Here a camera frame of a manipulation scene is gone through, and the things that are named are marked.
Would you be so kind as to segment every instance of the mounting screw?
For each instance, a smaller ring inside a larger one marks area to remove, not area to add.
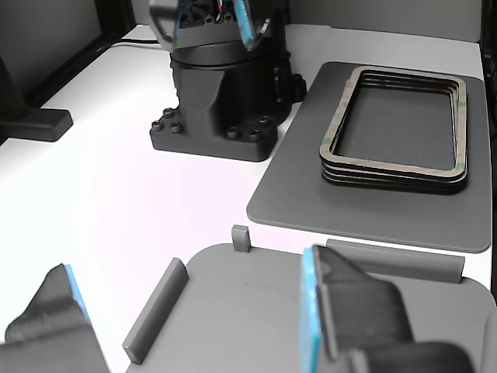
[[[271,124],[273,124],[273,120],[270,117],[268,117],[267,115],[263,115],[262,117],[260,117],[259,122],[264,127],[268,127]]]
[[[237,127],[229,127],[228,131],[226,132],[226,135],[231,140],[236,140],[237,138],[240,138],[242,136],[242,133],[240,132],[239,129],[237,129]]]
[[[259,142],[261,141],[263,138],[264,138],[264,135],[262,134],[261,131],[259,130],[254,130],[250,133],[250,140],[254,141],[254,142]]]
[[[174,109],[171,107],[164,109],[164,111],[162,113],[164,114],[165,119],[171,119],[176,115],[176,113],[174,112]]]
[[[180,122],[175,122],[175,123],[171,123],[169,128],[171,129],[172,134],[178,134],[179,132],[182,131],[183,126],[181,125]]]
[[[154,132],[159,132],[162,131],[163,129],[164,129],[164,124],[162,124],[161,122],[155,121],[154,123],[152,123],[152,130]]]

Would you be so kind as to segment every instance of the gray wall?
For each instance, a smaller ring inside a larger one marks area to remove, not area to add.
[[[137,23],[148,24],[148,0],[133,7]],[[290,14],[292,23],[477,42],[481,0],[290,0]]]
[[[149,0],[131,0],[133,3],[134,19],[139,25],[149,24],[148,3]]]
[[[0,0],[0,56],[24,94],[100,33],[94,0]]]

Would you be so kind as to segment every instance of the wire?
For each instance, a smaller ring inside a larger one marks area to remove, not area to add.
[[[132,43],[132,44],[158,44],[157,40],[142,40],[142,39],[120,39],[115,44],[118,43]]]
[[[150,40],[150,39],[119,39],[112,43],[108,43],[102,45],[99,49],[96,50],[96,54],[99,54],[101,51],[106,51],[117,44],[148,44],[148,45],[156,45],[159,44],[158,40]]]

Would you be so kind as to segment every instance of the gray stopper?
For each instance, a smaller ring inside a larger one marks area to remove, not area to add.
[[[182,261],[173,258],[124,340],[123,348],[132,363],[144,362],[188,279]]]
[[[250,253],[252,244],[250,243],[249,227],[244,225],[233,225],[231,229],[231,238],[235,251]]]
[[[334,239],[329,239],[326,246],[352,260],[366,272],[450,284],[461,282],[465,261],[463,256],[392,249]]]

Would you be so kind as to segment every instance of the white table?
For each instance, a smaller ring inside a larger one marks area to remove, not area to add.
[[[154,36],[139,26],[129,37]],[[287,40],[293,70],[308,86],[326,61],[483,79],[477,44],[297,25]],[[294,253],[330,238],[248,220],[245,207],[269,160],[152,148],[151,122],[177,104],[169,54],[158,49],[114,47],[67,84],[46,105],[74,118],[59,142],[9,139],[0,147],[0,329],[23,312],[50,268],[70,263],[115,373],[128,366],[121,344],[174,256],[187,263],[230,242],[234,224],[250,228],[254,246]],[[491,250],[466,258],[464,276],[489,288]]]

